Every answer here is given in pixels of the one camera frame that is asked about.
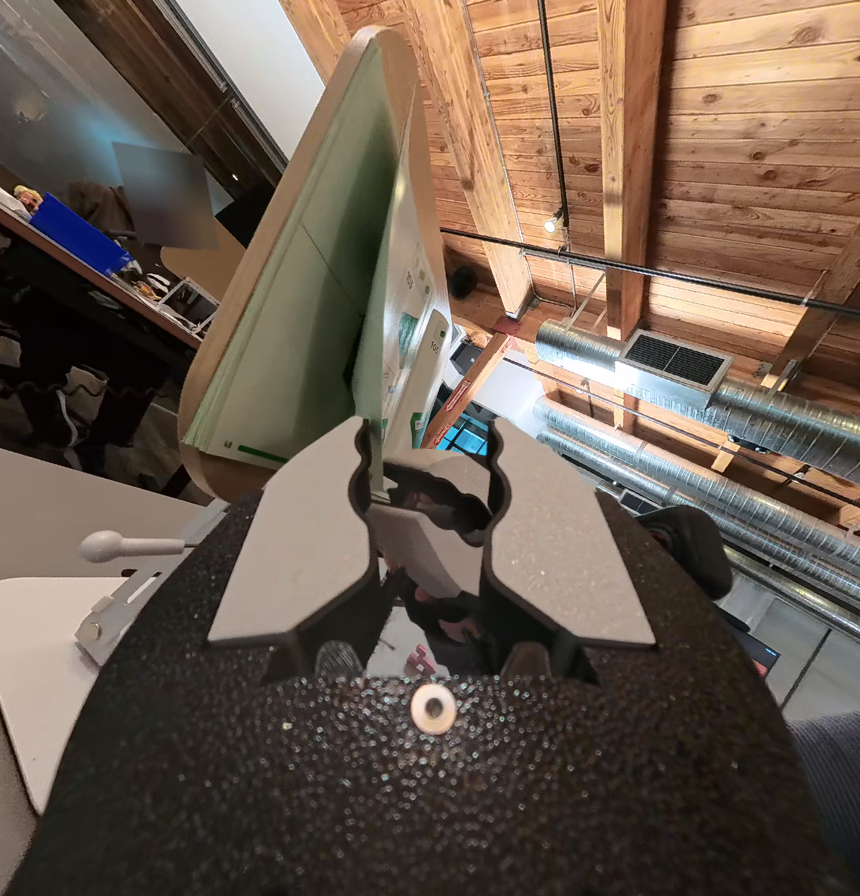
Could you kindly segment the person's trousered leg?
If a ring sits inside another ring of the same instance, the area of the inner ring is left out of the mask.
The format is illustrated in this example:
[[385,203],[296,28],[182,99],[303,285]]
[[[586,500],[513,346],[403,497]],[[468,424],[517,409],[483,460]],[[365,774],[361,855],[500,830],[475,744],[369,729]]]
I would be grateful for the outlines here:
[[860,890],[860,711],[790,721],[824,839]]

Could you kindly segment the clear acrylic stand bracket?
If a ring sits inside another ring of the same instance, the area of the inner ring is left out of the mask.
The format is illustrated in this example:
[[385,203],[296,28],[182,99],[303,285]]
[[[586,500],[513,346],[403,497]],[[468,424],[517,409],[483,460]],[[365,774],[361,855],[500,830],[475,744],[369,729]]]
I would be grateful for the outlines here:
[[180,280],[155,305],[160,313],[198,336],[211,326],[218,307],[219,302],[190,278]]

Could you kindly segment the wood-edged office desk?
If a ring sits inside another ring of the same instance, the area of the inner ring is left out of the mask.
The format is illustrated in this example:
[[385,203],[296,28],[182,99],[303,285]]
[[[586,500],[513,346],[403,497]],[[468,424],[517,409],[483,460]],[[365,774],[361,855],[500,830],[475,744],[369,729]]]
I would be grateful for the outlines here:
[[161,330],[171,334],[175,339],[183,342],[194,350],[197,350],[202,339],[182,322],[164,312],[162,307],[142,296],[138,290],[121,282],[116,277],[107,277],[96,271],[90,265],[77,258],[64,247],[57,244],[45,234],[30,226],[30,224],[16,211],[0,202],[0,226],[26,243],[32,245],[35,250],[61,265],[73,274],[81,277],[91,288],[104,295],[110,296],[126,308],[145,319],[153,322]]

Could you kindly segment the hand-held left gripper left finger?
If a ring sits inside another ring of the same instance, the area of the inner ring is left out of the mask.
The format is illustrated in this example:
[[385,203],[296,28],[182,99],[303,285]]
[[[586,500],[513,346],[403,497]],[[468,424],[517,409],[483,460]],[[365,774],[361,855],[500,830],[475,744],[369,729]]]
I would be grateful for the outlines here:
[[371,432],[350,418],[267,481],[211,624],[212,647],[269,646],[268,677],[311,676],[322,650],[366,670],[390,616],[371,505]]

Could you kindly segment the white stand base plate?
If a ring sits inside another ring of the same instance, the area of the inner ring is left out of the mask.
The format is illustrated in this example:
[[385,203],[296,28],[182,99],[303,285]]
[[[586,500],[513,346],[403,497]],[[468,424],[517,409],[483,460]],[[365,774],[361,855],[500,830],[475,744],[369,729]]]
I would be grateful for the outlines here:
[[133,604],[163,575],[0,581],[0,714],[34,812],[42,815],[99,667],[75,633],[98,599],[132,586]]

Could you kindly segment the person's right hand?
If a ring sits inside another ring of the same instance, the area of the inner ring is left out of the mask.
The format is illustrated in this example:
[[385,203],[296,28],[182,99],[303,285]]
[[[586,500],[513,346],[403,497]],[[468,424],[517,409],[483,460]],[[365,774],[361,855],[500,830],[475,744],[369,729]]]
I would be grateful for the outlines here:
[[496,674],[485,633],[457,599],[438,599],[418,585],[406,569],[390,564],[385,585],[401,601],[408,619],[421,629],[434,660],[451,676]]

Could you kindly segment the black screen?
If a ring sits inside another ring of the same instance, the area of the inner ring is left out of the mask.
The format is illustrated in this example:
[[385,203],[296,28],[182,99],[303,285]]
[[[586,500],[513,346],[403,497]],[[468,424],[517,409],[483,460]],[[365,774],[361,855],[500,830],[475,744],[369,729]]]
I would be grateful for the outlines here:
[[248,247],[265,211],[273,198],[276,185],[267,180],[248,188],[216,215],[216,220],[244,248]]

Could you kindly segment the black pole stand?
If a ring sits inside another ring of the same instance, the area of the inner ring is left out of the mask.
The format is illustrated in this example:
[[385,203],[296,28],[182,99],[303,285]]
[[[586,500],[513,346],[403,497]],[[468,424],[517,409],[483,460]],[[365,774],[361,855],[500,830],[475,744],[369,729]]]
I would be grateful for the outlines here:
[[807,311],[819,311],[829,315],[843,316],[850,319],[860,320],[860,307],[839,304],[835,302],[827,302],[826,300],[806,298],[794,294],[780,292],[764,287],[741,284],[734,281],[713,279],[696,275],[693,273],[676,272],[674,270],[652,268],[634,263],[607,260],[602,257],[571,252],[567,249],[550,249],[548,247],[536,244],[528,244],[515,241],[508,238],[497,238],[485,234],[477,234],[465,230],[451,229],[440,227],[440,232],[444,236],[453,238],[468,239],[483,244],[489,244],[496,247],[515,249],[525,256],[540,258],[543,260],[560,263],[563,265],[577,266],[588,268],[600,272],[616,271],[620,273],[636,273],[643,277],[660,278],[662,280],[670,280],[690,286],[707,287],[733,293],[739,296],[760,298],[772,303],[803,308]]

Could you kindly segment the metal vent grille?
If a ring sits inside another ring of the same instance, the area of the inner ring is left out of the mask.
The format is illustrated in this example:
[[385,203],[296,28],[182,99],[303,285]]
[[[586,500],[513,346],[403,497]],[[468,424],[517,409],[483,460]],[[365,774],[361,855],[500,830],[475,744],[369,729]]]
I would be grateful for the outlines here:
[[639,330],[615,359],[615,385],[636,398],[706,410],[734,356]]

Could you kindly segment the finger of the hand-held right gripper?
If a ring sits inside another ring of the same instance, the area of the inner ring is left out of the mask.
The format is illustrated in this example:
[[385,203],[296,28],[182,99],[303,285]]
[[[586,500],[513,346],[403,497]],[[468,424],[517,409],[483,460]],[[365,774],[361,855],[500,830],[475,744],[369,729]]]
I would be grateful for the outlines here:
[[416,511],[439,529],[481,546],[491,521],[491,477],[484,462],[457,452],[402,452],[383,462],[391,504]]
[[474,595],[474,546],[420,512],[372,504],[366,520],[380,553],[436,599]]

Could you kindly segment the grey desk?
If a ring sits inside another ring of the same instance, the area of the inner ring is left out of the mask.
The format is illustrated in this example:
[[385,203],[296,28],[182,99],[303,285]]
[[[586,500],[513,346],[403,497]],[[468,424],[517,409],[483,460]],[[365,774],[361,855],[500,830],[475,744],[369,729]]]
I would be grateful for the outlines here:
[[[99,531],[173,539],[203,508],[0,449],[0,581],[123,578],[127,561],[89,563],[78,552],[82,540]],[[0,894],[24,857],[39,817],[0,714]]]

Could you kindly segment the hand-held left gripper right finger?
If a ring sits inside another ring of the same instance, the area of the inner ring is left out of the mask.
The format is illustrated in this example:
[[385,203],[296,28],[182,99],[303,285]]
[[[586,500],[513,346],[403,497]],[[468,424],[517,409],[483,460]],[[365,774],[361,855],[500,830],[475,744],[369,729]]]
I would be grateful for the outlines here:
[[475,608],[483,667],[594,682],[587,649],[644,656],[657,638],[595,489],[509,420],[491,424],[489,524]]

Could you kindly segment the blue plastic bin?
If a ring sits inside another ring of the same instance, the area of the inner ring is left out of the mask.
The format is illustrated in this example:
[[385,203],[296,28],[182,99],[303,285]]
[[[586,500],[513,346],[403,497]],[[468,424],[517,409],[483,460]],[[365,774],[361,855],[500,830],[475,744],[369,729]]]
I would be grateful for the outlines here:
[[121,242],[136,235],[130,210],[117,190],[109,199],[84,218],[47,193],[30,213],[30,224],[102,275],[142,275],[140,263]]

